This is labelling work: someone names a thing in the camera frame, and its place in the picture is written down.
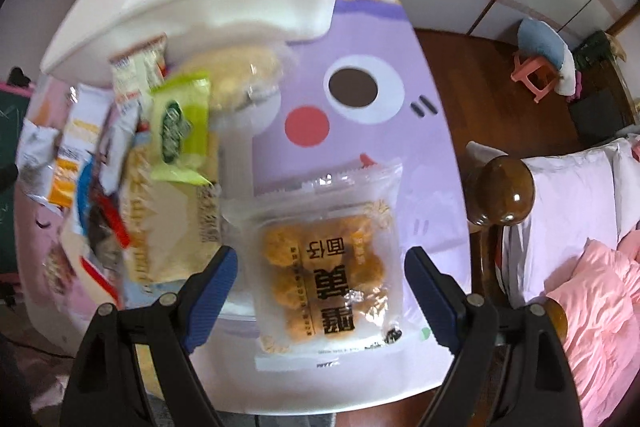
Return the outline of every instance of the bed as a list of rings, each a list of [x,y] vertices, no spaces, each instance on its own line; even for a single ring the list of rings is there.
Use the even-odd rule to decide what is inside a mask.
[[[620,240],[640,220],[637,141],[630,136],[571,155],[525,160],[470,142],[467,152],[477,165],[465,182],[473,290],[520,307],[568,286],[589,245],[617,255]],[[639,306],[633,314],[635,329],[617,331],[618,344],[625,345],[624,334],[634,341],[629,346],[636,345]],[[552,316],[562,336],[566,322],[557,318]],[[637,412],[639,369],[640,349],[633,349],[597,407],[582,404],[586,427],[625,425]]]

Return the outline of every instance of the food packaging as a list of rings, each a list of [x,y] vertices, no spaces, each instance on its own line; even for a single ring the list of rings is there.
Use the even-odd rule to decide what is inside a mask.
[[[402,336],[401,173],[373,165],[225,202],[223,217],[246,238],[239,253],[265,352],[350,353]]]
[[[207,185],[199,170],[207,160],[209,79],[182,74],[151,91],[151,178]]]
[[[65,296],[71,291],[76,274],[60,243],[52,244],[47,252],[44,261],[44,277],[49,289],[55,295]]]
[[[114,280],[107,277],[114,274],[106,274],[103,272],[104,268],[98,266],[88,238],[79,230],[76,212],[70,212],[66,216],[60,230],[60,245],[89,298],[98,305],[110,302],[121,307],[120,290],[114,285]]]
[[[40,127],[25,118],[15,155],[18,179],[23,192],[32,200],[50,206],[48,197],[53,180],[58,129]]]
[[[99,174],[100,185],[107,196],[111,196],[120,185],[122,166],[136,133],[140,109],[139,100],[128,100],[120,106],[120,113],[108,131],[108,146]]]
[[[113,92],[79,84],[78,103],[74,104],[63,131],[53,169],[49,203],[70,207],[78,176],[98,145],[109,113]]]
[[[205,71],[211,83],[209,108],[233,111],[271,96],[293,63],[286,44],[245,44],[194,55],[178,71]]]
[[[110,59],[116,104],[122,109],[129,100],[137,99],[142,120],[151,114],[151,89],[164,83],[166,35],[141,42]]]
[[[151,179],[150,142],[149,133],[136,135],[120,188],[127,274],[142,285],[188,279],[220,247],[218,136],[208,133],[201,186]]]

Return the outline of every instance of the pink blanket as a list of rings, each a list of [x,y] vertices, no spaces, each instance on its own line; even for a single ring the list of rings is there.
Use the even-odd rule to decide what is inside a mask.
[[[611,250],[588,242],[574,273],[548,294],[568,319],[564,350],[574,374],[585,427],[613,412],[640,369],[640,232]]]

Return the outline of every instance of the wooden bedpost knob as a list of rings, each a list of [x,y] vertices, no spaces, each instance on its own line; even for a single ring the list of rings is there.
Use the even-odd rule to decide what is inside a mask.
[[[564,344],[566,342],[566,335],[569,328],[566,312],[564,311],[564,308],[562,308],[562,306],[551,297],[546,297],[545,299],[546,300],[542,303],[542,307],[545,309],[546,314],[549,315],[560,342]]]
[[[467,219],[486,227],[517,225],[533,207],[533,176],[517,158],[498,156],[471,174],[465,184]]]

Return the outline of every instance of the green snack package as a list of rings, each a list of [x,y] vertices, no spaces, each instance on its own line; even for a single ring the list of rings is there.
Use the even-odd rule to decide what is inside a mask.
[[[151,179],[208,185],[198,170],[207,159],[210,82],[206,74],[178,74],[151,89]]]

